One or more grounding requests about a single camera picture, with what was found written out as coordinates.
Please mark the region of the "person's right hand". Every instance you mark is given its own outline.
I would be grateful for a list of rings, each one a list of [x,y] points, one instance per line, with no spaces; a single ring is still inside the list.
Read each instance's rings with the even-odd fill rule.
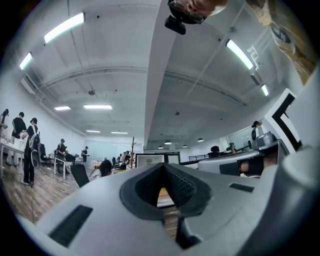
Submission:
[[[221,164],[221,174],[232,176],[260,176],[265,168],[276,165],[277,153],[270,153],[264,156],[257,156],[237,162]]]

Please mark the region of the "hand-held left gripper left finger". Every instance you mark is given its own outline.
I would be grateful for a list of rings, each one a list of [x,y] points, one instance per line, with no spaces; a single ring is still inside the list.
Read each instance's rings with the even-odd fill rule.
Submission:
[[[121,199],[122,185],[157,170],[151,164],[87,183],[37,222],[37,243],[51,256],[180,256],[163,219],[144,219]]]

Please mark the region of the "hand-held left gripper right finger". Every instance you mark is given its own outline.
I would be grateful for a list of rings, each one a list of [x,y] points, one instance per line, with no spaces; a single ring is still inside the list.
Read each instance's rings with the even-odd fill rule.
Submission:
[[[165,250],[240,250],[256,227],[253,204],[259,179],[215,174],[182,165],[163,165],[163,184],[178,209],[176,240]]]

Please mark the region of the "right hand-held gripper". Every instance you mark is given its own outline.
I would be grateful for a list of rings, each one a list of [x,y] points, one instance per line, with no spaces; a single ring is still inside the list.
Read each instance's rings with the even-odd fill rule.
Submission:
[[[200,171],[220,173],[220,165],[277,153],[277,164],[302,149],[320,147],[320,69],[317,67],[306,86],[295,95],[284,90],[262,123],[252,129],[252,148],[246,152],[201,160]]]

